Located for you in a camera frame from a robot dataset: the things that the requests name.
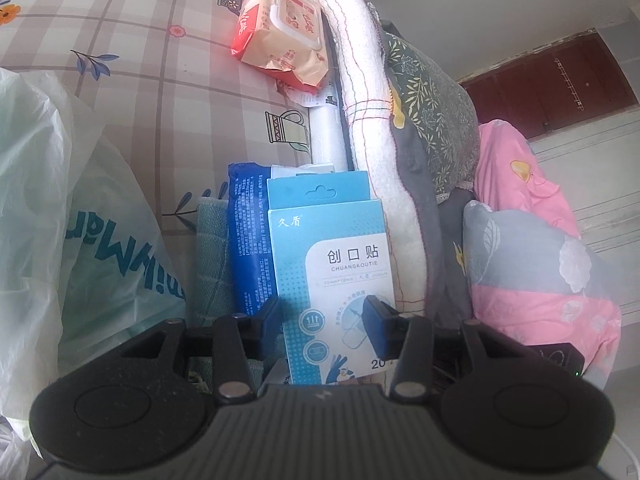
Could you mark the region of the dark blue wipes pack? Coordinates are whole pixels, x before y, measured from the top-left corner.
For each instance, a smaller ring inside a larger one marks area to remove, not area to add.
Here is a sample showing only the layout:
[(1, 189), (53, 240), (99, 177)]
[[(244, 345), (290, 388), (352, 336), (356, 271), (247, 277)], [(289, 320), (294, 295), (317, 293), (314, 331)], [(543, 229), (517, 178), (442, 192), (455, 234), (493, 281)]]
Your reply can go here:
[(254, 162), (228, 167), (229, 252), (235, 309), (254, 315), (276, 293), (268, 222), (271, 168)]

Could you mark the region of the blue bandage box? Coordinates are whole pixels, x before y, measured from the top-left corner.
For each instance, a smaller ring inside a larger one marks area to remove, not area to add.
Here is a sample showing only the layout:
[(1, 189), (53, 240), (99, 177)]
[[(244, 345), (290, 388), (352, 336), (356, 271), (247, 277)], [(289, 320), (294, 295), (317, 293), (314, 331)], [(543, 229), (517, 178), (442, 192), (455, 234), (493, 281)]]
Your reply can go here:
[(391, 370), (364, 328), (364, 300), (394, 301), (384, 211), (364, 171), (267, 182), (270, 240), (292, 383), (336, 385)]

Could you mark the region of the white grey blanket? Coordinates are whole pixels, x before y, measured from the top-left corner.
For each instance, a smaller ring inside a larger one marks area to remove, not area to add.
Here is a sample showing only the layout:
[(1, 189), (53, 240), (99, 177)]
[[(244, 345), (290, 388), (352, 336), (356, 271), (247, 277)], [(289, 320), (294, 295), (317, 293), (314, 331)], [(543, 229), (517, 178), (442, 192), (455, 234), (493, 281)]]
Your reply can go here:
[(367, 171), (384, 211), (395, 307), (457, 328), (472, 304), (462, 258), (462, 210), (473, 189), (442, 203), (416, 127), (385, 63), (382, 20), (364, 0), (312, 0), (334, 43), (352, 162)]

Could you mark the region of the pink floral quilt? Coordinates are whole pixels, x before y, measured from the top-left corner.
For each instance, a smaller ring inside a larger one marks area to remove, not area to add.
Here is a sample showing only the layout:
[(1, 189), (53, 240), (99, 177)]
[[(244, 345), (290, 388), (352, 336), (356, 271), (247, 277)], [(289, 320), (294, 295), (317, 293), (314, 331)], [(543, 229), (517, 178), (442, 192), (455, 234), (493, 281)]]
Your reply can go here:
[(611, 273), (582, 242), (560, 186), (504, 120), (480, 126), (474, 192), (462, 255), (475, 317), (526, 346), (571, 344), (582, 377), (603, 388), (622, 331)]

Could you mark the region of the white green plastic bag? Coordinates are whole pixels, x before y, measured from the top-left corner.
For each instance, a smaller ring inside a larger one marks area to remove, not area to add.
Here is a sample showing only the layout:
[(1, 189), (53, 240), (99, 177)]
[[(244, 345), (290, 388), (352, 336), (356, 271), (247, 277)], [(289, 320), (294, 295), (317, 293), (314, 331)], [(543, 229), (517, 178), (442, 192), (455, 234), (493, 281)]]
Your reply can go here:
[(55, 74), (4, 70), (2, 477), (26, 477), (44, 388), (185, 313), (160, 227), (103, 122)]

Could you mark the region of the white roll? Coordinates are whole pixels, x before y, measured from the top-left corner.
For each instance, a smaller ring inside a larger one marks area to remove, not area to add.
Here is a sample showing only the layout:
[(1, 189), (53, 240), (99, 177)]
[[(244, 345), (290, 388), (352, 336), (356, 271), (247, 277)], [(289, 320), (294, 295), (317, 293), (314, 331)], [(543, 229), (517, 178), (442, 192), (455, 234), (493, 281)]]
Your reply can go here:
[(315, 165), (331, 164), (335, 171), (348, 170), (341, 115), (335, 105), (309, 110), (311, 160)]

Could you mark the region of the green leaf pattern pillow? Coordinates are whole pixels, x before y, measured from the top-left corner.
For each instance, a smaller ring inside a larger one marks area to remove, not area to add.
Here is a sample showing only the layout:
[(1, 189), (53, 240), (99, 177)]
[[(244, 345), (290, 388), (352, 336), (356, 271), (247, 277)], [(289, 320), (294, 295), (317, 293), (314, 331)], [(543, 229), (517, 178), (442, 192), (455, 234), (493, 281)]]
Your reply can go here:
[(409, 44), (390, 21), (382, 21), (385, 63), (426, 151), (436, 200), (444, 202), (456, 188), (469, 191), (478, 160), (480, 133), (474, 104), (457, 81), (431, 58)]

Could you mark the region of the dark red door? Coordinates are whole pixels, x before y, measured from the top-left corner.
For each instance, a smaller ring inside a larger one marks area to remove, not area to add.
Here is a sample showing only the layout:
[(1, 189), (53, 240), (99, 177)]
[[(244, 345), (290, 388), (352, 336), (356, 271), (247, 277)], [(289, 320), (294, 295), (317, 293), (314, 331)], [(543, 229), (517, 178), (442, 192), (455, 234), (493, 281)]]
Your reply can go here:
[(482, 124), (503, 119), (526, 139), (638, 104), (597, 32), (521, 56), (461, 85)]

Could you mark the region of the checkered tablecloth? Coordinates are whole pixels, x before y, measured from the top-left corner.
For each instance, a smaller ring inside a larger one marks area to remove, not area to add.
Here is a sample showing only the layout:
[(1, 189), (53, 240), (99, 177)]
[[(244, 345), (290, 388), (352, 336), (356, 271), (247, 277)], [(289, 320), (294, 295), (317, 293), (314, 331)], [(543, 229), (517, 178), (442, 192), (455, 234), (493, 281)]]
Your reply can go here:
[(234, 162), (310, 159), (305, 107), (230, 52), (242, 0), (1, 0), (1, 64), (50, 70), (89, 105), (167, 236)]

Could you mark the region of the red wet wipes pack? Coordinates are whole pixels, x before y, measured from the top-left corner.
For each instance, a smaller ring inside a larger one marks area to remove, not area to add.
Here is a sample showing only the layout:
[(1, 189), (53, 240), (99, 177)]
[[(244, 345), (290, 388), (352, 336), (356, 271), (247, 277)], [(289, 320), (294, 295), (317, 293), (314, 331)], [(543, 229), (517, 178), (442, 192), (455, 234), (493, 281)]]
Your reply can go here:
[(312, 0), (243, 0), (231, 54), (297, 90), (317, 92), (329, 71), (320, 6)]

